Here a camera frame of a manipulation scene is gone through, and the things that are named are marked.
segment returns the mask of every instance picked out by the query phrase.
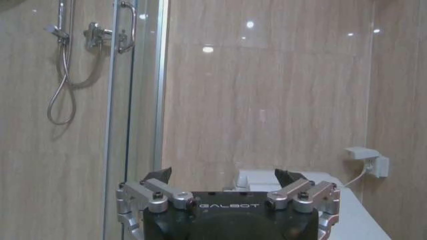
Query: power plug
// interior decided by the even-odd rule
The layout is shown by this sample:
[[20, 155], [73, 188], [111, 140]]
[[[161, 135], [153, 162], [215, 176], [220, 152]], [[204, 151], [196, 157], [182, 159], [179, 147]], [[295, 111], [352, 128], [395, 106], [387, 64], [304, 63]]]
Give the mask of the power plug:
[[348, 147], [346, 148], [346, 151], [350, 159], [352, 160], [372, 159], [380, 156], [379, 151], [360, 146]]
[[390, 158], [379, 156], [378, 158], [368, 159], [367, 173], [374, 175], [376, 178], [387, 178], [390, 172]]
[[364, 161], [364, 171], [376, 178], [388, 177], [390, 159], [379, 151], [366, 147], [355, 146], [346, 148], [348, 158]]

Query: shower enclosure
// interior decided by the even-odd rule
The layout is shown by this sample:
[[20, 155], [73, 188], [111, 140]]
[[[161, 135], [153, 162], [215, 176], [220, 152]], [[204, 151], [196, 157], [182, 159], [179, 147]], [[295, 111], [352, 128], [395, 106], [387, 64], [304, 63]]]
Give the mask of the shower enclosure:
[[[161, 167], [168, 0], [115, 1], [105, 141], [104, 239], [128, 239], [116, 215], [117, 184]], [[123, 35], [135, 46], [120, 51]]]

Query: glass panel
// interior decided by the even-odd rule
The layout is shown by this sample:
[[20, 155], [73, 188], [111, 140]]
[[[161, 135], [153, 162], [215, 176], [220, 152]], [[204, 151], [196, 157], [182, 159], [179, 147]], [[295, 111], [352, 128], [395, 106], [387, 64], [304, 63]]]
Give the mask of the glass panel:
[[135, 181], [153, 169], [155, 162], [159, 0], [140, 0], [137, 9], [137, 37], [144, 41], [135, 46], [133, 55], [127, 171]]
[[129, 239], [117, 223], [116, 188], [124, 181], [136, 181], [153, 169], [156, 129], [161, 22], [159, 0], [131, 2], [137, 9], [136, 44], [132, 51], [117, 53], [123, 33], [131, 37], [131, 12], [115, 8], [115, 51], [111, 58], [111, 113], [108, 131], [108, 170], [105, 238]]

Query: bathroom wall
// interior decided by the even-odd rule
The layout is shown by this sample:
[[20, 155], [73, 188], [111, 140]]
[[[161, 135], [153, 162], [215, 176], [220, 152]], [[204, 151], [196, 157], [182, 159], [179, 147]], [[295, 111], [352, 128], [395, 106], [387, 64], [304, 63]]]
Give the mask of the bathroom wall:
[[392, 239], [427, 239], [427, 0], [375, 4], [368, 141], [390, 177], [364, 181], [363, 204]]
[[371, 21], [371, 0], [171, 1], [173, 185], [220, 190], [242, 168], [358, 175], [343, 152], [367, 138]]
[[[111, 0], [76, 0], [71, 78], [88, 76], [95, 56], [84, 49], [89, 22], [112, 26]], [[0, 239], [100, 239], [108, 57], [96, 83], [75, 92], [69, 126], [47, 119], [57, 83], [57, 0], [0, 2]], [[65, 117], [69, 97], [55, 114]]]

